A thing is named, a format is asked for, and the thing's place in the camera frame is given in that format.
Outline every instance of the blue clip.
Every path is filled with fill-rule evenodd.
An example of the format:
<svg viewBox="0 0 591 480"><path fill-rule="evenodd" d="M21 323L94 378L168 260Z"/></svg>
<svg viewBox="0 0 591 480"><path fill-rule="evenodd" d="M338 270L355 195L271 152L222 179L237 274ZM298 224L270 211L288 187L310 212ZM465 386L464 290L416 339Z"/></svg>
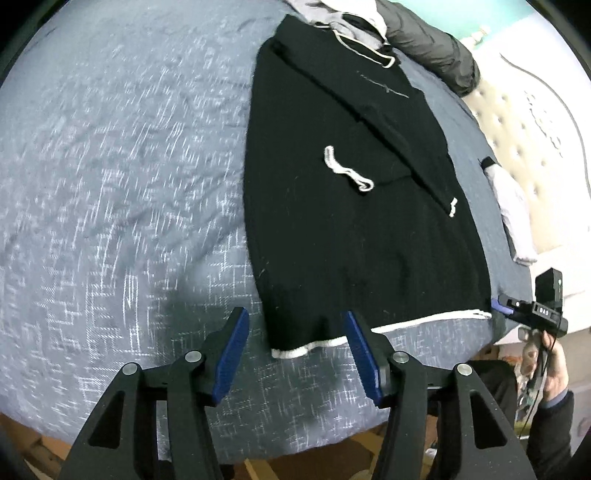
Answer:
<svg viewBox="0 0 591 480"><path fill-rule="evenodd" d="M501 312L503 315L511 316L515 313L515 310L509 307L505 307L499 303L498 299L491 299L491 308L497 312Z"/></svg>

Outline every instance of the gray bedspread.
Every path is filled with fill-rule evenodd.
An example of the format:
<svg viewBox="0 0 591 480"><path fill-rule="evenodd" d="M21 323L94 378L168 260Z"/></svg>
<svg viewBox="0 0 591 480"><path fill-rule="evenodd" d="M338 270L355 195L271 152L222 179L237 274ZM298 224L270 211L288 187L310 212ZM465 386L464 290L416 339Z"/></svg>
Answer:
<svg viewBox="0 0 591 480"><path fill-rule="evenodd" d="M72 442L126 362L171 362L233 306L251 334L233 390L208 409L221 462L337 442L387 417L349 348L271 358L246 250L241 174L256 52L278 0L71 0L0 89L0 410ZM462 104L402 56L445 130L493 294L531 298ZM389 334L451 367L497 333L449 320Z"/></svg>

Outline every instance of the tufted headboard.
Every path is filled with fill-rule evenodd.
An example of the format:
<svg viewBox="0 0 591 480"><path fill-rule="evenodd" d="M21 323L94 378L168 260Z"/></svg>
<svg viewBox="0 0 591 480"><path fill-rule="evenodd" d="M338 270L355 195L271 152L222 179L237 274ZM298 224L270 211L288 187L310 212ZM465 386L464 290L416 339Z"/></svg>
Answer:
<svg viewBox="0 0 591 480"><path fill-rule="evenodd" d="M527 196L538 253L565 245L591 228L582 148L569 112L545 82L498 52L474 55L482 80L464 100Z"/></svg>

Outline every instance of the white sleeve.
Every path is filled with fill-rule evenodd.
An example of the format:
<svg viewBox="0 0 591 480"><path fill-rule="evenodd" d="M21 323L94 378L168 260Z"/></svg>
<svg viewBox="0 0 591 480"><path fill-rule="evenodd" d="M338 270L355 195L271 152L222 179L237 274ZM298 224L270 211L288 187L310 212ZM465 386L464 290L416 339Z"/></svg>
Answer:
<svg viewBox="0 0 591 480"><path fill-rule="evenodd" d="M513 260L528 267L537 262L538 253L531 235L530 209L525 193L500 165L491 165L484 173L499 203Z"/></svg>

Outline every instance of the teal wall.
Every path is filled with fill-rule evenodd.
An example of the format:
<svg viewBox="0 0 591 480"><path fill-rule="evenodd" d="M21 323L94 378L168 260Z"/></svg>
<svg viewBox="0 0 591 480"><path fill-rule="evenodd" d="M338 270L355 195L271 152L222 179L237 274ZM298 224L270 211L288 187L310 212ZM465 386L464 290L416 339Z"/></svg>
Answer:
<svg viewBox="0 0 591 480"><path fill-rule="evenodd" d="M525 0L398 0L419 17L456 38L468 37L481 25L491 36L535 10Z"/></svg>

